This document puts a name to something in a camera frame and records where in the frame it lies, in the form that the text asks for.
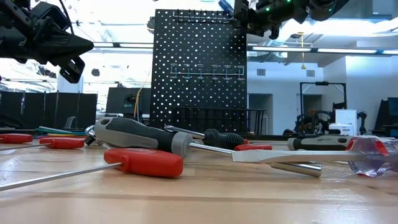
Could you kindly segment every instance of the white pillar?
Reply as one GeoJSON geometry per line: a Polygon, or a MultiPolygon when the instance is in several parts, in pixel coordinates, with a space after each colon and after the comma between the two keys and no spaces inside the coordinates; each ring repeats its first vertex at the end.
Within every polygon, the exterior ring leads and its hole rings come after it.
{"type": "Polygon", "coordinates": [[[83,93],[83,75],[76,84],[69,83],[66,79],[59,75],[59,73],[57,74],[57,80],[57,90],[60,93],[83,93]]]}

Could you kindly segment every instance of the metal rack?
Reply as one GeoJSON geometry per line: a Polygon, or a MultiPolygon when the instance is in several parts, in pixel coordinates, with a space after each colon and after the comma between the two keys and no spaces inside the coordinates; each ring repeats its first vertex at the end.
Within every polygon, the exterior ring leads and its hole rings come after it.
{"type": "Polygon", "coordinates": [[[170,74],[172,75],[171,78],[178,78],[178,75],[184,75],[182,78],[184,79],[191,79],[193,78],[192,75],[198,75],[197,79],[202,80],[205,78],[205,76],[211,76],[212,80],[218,80],[219,78],[217,76],[222,76],[223,80],[229,81],[232,78],[231,77],[238,77],[239,81],[243,81],[245,80],[244,78],[244,70],[245,70],[245,66],[243,65],[237,65],[232,67],[231,65],[223,65],[224,67],[224,73],[220,73],[219,69],[221,68],[221,65],[211,65],[213,72],[212,73],[203,73],[203,64],[196,64],[194,65],[195,68],[197,68],[198,72],[192,72],[192,68],[190,64],[183,64],[183,67],[185,67],[184,70],[186,70],[187,72],[179,72],[178,71],[178,67],[179,65],[176,63],[171,63],[170,64],[170,74]],[[231,69],[235,69],[238,72],[237,73],[230,73],[229,71],[231,69]]]}
{"type": "Polygon", "coordinates": [[[202,23],[224,23],[233,21],[232,16],[224,11],[202,11],[202,10],[180,10],[173,12],[175,22],[202,22],[202,23]]]}

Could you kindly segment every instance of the wooden workbench surface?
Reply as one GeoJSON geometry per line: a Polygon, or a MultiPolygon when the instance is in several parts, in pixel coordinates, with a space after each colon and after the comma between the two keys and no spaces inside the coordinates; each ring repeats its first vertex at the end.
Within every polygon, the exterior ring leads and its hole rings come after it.
{"type": "MultiPolygon", "coordinates": [[[[0,184],[100,166],[103,152],[0,151],[0,184]]],[[[105,170],[0,192],[0,223],[397,223],[396,173],[371,179],[324,164],[316,179],[230,161],[194,152],[175,180],[105,170]]]]}

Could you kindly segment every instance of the black pegboard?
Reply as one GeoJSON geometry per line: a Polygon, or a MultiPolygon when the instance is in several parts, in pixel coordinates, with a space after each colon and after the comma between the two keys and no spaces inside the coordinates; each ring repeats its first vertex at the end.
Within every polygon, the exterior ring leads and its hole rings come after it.
{"type": "Polygon", "coordinates": [[[224,16],[156,10],[151,126],[170,124],[173,107],[247,108],[246,34],[224,16]]]}

